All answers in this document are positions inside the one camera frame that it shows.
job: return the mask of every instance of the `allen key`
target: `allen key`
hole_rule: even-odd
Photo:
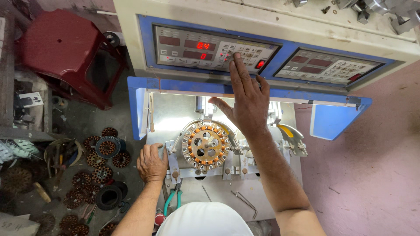
[[[254,216],[252,217],[252,219],[253,220],[255,220],[255,217],[257,216],[257,214],[258,214],[258,211],[257,211],[257,209],[254,207],[254,205],[252,205],[249,201],[248,201],[248,199],[246,199],[240,192],[234,192],[234,191],[232,191],[231,190],[231,192],[235,195],[235,196],[237,196],[240,200],[242,200],[243,202],[245,202],[249,207],[251,207],[254,211],[255,211],[255,214],[254,214]]]

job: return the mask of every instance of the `copper coil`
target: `copper coil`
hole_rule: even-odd
[[[33,178],[31,171],[21,167],[8,168],[2,176],[2,189],[12,194],[18,194],[32,187]]]
[[[107,226],[105,226],[103,229],[101,229],[101,231],[99,231],[99,236],[111,236],[116,227],[116,223],[107,224]]]
[[[61,230],[70,231],[74,224],[77,224],[77,215],[67,215],[60,221],[59,227]]]
[[[55,225],[55,217],[48,214],[43,214],[31,220],[39,223],[39,228],[36,234],[37,236],[46,235],[50,233]]]
[[[109,154],[113,153],[114,150],[115,150],[115,144],[111,141],[105,141],[105,142],[101,143],[101,145],[99,146],[99,151],[103,155],[109,155]]]
[[[112,170],[106,166],[96,167],[92,173],[92,180],[98,184],[104,184],[112,178]]]
[[[88,137],[88,138],[87,138],[87,139],[85,139],[85,141],[83,142],[84,147],[85,147],[87,150],[92,150],[92,151],[94,151],[94,150],[95,150],[96,143],[99,141],[99,139],[101,139],[101,137],[99,137],[99,136],[90,136],[90,137]]]
[[[112,164],[115,167],[123,168],[130,163],[130,155],[126,152],[118,153],[112,158]]]
[[[106,136],[113,136],[116,138],[118,136],[118,132],[116,129],[112,127],[108,127],[102,130],[102,137],[106,137]]]
[[[71,190],[69,191],[66,196],[64,197],[64,205],[68,209],[75,209],[76,207],[80,206],[82,201],[82,195],[78,190]]]
[[[89,234],[89,226],[85,224],[76,224],[72,227],[70,235],[87,236],[88,234]]]
[[[89,166],[96,168],[100,165],[105,164],[105,159],[100,157],[96,152],[92,152],[87,156],[86,162]]]
[[[74,188],[79,189],[84,188],[87,185],[91,185],[92,179],[90,178],[90,173],[82,171],[75,174],[71,182]]]
[[[83,200],[87,204],[94,204],[96,200],[96,194],[99,192],[99,187],[96,185],[88,185],[84,188],[84,198]]]

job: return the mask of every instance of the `button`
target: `button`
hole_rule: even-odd
[[[255,69],[259,69],[259,68],[261,68],[261,67],[264,65],[264,63],[265,63],[265,60],[260,60],[260,61],[257,63],[257,65],[255,66]]]
[[[175,61],[175,58],[173,58],[173,57],[166,57],[166,61]]]

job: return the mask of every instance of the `metal rod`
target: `metal rod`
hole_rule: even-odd
[[[204,188],[204,186],[203,186],[203,185],[202,185],[201,187],[203,187],[203,189],[204,189],[204,192],[206,193],[207,197],[209,198],[209,200],[210,200],[210,202],[211,202],[211,199],[210,199],[209,195],[207,194],[207,191],[206,191],[206,189]]]
[[[240,192],[233,192],[232,190],[231,190],[231,192],[235,195],[235,196],[237,196],[240,200],[242,200],[243,202],[245,202],[249,207],[251,207],[254,211],[255,211],[255,214],[254,214],[254,216],[252,217],[252,219],[253,220],[255,220],[255,217],[257,216],[257,214],[258,214],[258,211],[257,211],[257,209],[254,207],[254,205],[252,205],[249,201],[248,201],[248,199],[246,199]]]

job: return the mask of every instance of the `red plastic stool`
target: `red plastic stool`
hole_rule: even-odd
[[[65,10],[43,12],[17,42],[21,62],[68,99],[101,110],[126,62],[89,20]]]

